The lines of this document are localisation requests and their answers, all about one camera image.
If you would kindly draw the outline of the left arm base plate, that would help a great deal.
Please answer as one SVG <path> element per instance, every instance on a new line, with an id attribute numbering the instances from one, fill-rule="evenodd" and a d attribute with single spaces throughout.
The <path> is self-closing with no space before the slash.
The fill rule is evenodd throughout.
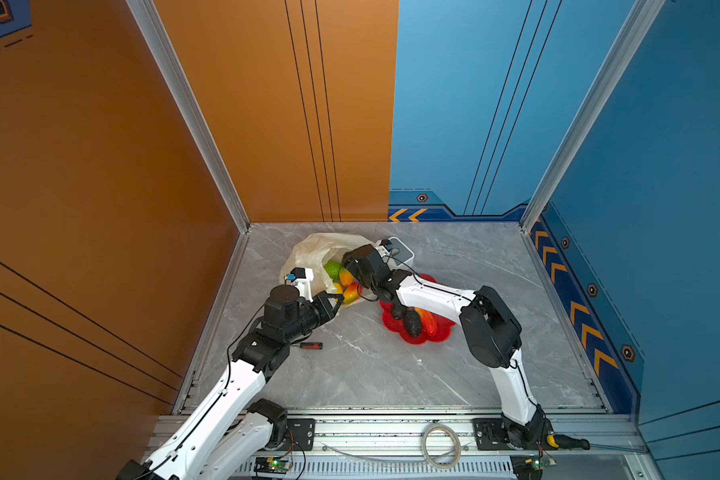
<path id="1" fill-rule="evenodd" d="M 291 447 L 291 439 L 305 452 L 310 452 L 314 447 L 316 436 L 316 420 L 311 417 L 288 417 L 281 443 L 277 446 L 280 451 L 286 451 Z"/>

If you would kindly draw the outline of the small orange fruit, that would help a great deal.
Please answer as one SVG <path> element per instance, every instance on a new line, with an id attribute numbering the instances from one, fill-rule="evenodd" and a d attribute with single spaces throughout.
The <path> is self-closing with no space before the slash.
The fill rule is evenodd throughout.
<path id="1" fill-rule="evenodd" d="M 355 282 L 354 276 L 345 268 L 339 272 L 339 282 L 342 286 L 350 286 Z"/>

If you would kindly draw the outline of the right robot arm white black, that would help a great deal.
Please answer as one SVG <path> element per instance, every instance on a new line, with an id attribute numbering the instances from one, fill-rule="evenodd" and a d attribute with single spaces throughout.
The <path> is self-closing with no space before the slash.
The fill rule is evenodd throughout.
<path id="1" fill-rule="evenodd" d="M 388 265 L 371 244 L 342 258 L 342 266 L 389 305 L 389 313 L 407 335 L 425 331 L 428 312 L 461 326 L 469 352 L 488 367 L 498 390 L 502 427 L 508 443 L 518 449 L 560 449 L 551 422 L 534 398 L 522 359 L 522 327 L 498 292 L 488 286 L 463 290 L 423 279 L 412 270 Z"/>

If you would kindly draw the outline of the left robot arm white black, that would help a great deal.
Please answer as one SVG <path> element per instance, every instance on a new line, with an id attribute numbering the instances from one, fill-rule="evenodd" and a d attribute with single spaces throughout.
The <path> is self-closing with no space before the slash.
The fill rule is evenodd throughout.
<path id="1" fill-rule="evenodd" d="M 143 463 L 130 460 L 119 479 L 228 479 L 252 455 L 279 446 L 287 411 L 253 400 L 285 362 L 296 341 L 334 319 L 344 296 L 274 287 L 257 317 L 226 349 L 227 366 L 214 388 Z"/>

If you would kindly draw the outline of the green custard apple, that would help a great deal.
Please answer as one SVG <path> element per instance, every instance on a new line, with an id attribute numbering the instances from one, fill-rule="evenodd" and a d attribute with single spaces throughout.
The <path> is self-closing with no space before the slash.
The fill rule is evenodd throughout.
<path id="1" fill-rule="evenodd" d="M 323 266 L 325 272 L 329 276 L 329 278 L 333 282 L 339 282 L 340 281 L 340 272 L 342 269 L 342 266 L 339 262 L 336 261 L 328 261 Z"/>

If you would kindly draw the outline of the cream plastic bag orange print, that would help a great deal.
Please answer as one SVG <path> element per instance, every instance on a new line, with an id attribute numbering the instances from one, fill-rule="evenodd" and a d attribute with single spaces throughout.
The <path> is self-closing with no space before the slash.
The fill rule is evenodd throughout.
<path id="1" fill-rule="evenodd" d="M 314 280 L 311 283 L 313 297 L 320 292 L 330 293 L 329 288 L 334 282 L 325 272 L 324 264 L 328 261 L 336 261 L 342 266 L 342 258 L 346 253 L 371 243 L 371 240 L 357 234 L 310 234 L 293 247 L 280 269 L 279 277 L 284 282 L 284 276 L 294 267 L 307 267 L 314 272 Z"/>

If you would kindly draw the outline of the dark avocado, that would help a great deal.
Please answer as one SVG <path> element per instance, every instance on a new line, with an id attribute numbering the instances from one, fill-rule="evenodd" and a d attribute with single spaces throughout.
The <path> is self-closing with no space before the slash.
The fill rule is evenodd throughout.
<path id="1" fill-rule="evenodd" d="M 406 314 L 407 308 L 402 305 L 392 304 L 390 307 L 390 315 L 398 321 L 401 321 L 405 314 Z"/>
<path id="2" fill-rule="evenodd" d="M 422 320 L 415 309 L 405 311 L 402 319 L 404 330 L 411 338 L 418 338 L 422 333 Z"/>

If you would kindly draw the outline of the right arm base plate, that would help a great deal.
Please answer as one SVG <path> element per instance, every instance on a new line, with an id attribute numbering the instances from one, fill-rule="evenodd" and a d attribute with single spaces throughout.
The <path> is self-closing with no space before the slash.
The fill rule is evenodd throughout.
<path id="1" fill-rule="evenodd" d="M 553 434 L 548 419 L 520 425 L 506 418 L 477 418 L 472 421 L 477 447 L 488 450 L 536 450 L 549 448 L 547 438 Z"/>

